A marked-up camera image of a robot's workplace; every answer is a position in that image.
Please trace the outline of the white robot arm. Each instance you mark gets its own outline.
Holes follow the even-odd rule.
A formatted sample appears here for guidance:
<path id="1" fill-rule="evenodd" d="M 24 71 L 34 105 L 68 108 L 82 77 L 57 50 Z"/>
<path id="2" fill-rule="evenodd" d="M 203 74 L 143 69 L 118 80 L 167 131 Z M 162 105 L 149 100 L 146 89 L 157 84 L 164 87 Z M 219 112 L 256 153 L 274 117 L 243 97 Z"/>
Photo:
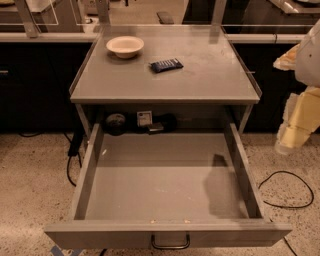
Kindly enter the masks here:
<path id="1" fill-rule="evenodd" d="M 320 127 L 320 20 L 273 66 L 293 70 L 296 80 L 306 85 L 301 94 L 290 94 L 277 133 L 275 150 L 288 155 L 302 147 Z"/>

